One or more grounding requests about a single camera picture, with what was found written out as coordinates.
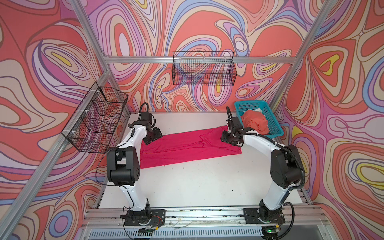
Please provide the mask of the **magenta t shirt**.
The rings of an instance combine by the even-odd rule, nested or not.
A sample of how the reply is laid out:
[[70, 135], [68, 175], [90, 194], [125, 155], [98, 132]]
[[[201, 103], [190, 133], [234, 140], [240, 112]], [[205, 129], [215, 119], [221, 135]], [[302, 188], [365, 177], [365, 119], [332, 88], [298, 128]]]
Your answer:
[[240, 147], [232, 146], [221, 141], [222, 133], [228, 127], [222, 126], [212, 129], [191, 131], [165, 135], [162, 138], [145, 145], [141, 145], [141, 168], [154, 168], [240, 155]]

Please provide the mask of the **teal plastic basket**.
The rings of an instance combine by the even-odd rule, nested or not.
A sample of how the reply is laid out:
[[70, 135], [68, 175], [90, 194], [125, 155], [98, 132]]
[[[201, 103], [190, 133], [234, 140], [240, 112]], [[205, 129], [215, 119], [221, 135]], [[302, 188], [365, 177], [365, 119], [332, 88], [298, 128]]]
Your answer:
[[243, 116], [246, 111], [260, 109], [261, 113], [265, 116], [266, 120], [268, 121], [268, 127], [270, 132], [267, 136], [273, 139], [276, 137], [282, 137], [284, 135], [282, 127], [280, 126], [278, 120], [276, 119], [273, 111], [271, 110], [267, 102], [258, 100], [238, 101], [234, 103], [234, 106], [236, 109], [237, 116], [239, 117], [241, 123], [243, 123], [241, 120], [241, 116]]

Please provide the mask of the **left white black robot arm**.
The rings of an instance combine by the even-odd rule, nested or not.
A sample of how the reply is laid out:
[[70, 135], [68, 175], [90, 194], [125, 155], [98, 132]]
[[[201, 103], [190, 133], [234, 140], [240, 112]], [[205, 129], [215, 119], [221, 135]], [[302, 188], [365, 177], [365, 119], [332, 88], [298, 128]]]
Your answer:
[[107, 153], [108, 181], [118, 187], [129, 201], [122, 215], [126, 226], [145, 226], [155, 222], [148, 198], [135, 185], [141, 174], [139, 147], [142, 143], [148, 145], [163, 136], [155, 125], [156, 120], [151, 113], [139, 113], [138, 119], [129, 124], [128, 135]]

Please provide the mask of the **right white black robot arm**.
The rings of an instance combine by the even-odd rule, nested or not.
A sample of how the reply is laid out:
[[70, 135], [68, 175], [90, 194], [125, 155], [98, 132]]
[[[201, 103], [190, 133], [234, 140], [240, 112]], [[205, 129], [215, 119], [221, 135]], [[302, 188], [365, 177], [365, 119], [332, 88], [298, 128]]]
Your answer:
[[235, 147], [250, 146], [270, 159], [272, 183], [269, 191], [257, 210], [251, 212], [250, 209], [244, 209], [244, 218], [248, 222], [284, 223], [282, 208], [286, 199], [293, 190], [301, 189], [305, 183], [305, 170], [298, 148], [279, 144], [252, 128], [244, 128], [232, 113], [228, 113], [227, 124], [229, 129], [223, 131], [222, 142]]

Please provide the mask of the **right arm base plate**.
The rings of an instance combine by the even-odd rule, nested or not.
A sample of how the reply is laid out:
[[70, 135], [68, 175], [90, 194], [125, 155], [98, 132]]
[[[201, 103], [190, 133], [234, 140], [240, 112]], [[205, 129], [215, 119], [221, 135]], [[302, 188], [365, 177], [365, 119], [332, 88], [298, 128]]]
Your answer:
[[267, 208], [244, 208], [239, 215], [245, 218], [246, 224], [278, 224], [286, 222], [282, 208], [270, 211]]

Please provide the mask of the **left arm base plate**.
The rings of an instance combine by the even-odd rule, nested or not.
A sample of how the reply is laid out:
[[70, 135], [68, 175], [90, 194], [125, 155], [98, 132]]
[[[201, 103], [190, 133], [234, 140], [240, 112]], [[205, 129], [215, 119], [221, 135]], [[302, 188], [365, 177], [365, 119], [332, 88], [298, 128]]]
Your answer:
[[152, 226], [160, 227], [164, 225], [166, 210], [127, 210], [123, 215], [124, 226]]

